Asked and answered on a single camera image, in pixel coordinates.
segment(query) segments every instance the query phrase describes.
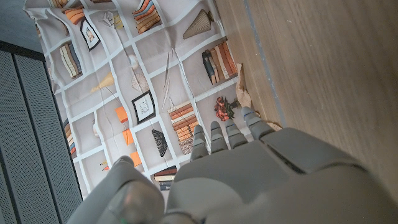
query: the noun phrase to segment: wood grain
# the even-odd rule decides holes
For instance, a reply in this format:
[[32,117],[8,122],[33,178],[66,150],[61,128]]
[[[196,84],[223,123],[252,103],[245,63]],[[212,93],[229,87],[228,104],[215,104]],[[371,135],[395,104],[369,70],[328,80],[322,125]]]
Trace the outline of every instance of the wood grain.
[[[274,114],[243,2],[216,2],[254,106]],[[398,2],[248,3],[287,126],[350,153],[398,200]]]

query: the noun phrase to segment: metal grille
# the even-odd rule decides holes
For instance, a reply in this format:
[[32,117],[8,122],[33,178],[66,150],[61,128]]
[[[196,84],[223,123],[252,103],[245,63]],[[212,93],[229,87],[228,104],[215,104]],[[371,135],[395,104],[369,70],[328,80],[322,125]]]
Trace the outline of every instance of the metal grille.
[[0,63],[0,148],[21,223],[58,223],[11,54]]
[[10,195],[8,194],[6,181],[4,180],[4,175],[2,174],[1,166],[0,166],[0,208],[2,213],[0,221],[1,218],[3,218],[6,224],[17,223],[17,220],[15,219],[14,210],[12,209]]
[[81,203],[81,194],[43,63],[15,56],[40,149],[62,223]]

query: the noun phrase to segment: gray wall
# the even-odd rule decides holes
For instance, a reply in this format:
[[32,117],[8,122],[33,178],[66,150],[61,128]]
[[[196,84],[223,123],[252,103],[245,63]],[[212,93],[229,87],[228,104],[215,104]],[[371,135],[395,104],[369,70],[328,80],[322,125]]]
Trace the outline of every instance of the gray wall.
[[0,0],[0,40],[42,53],[34,20],[22,10],[25,0]]

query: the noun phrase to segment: black and white picture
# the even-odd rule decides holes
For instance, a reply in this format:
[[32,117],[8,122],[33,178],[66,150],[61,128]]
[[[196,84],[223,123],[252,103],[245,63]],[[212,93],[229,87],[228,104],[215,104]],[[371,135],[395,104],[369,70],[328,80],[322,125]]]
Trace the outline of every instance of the black and white picture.
[[100,38],[98,38],[97,33],[88,23],[87,19],[84,19],[81,22],[80,32],[83,35],[83,38],[86,40],[88,50],[93,50],[100,43]]
[[155,115],[155,102],[150,91],[133,99],[131,103],[136,111],[137,123],[140,124]]

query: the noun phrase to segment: black fan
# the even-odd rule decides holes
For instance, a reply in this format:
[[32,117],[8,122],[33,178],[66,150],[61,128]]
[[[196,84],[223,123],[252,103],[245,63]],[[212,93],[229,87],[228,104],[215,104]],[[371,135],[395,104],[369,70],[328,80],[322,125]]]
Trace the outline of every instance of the black fan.
[[152,134],[154,135],[157,149],[159,150],[160,156],[164,157],[166,150],[168,148],[166,139],[164,138],[164,134],[160,131],[152,130]]

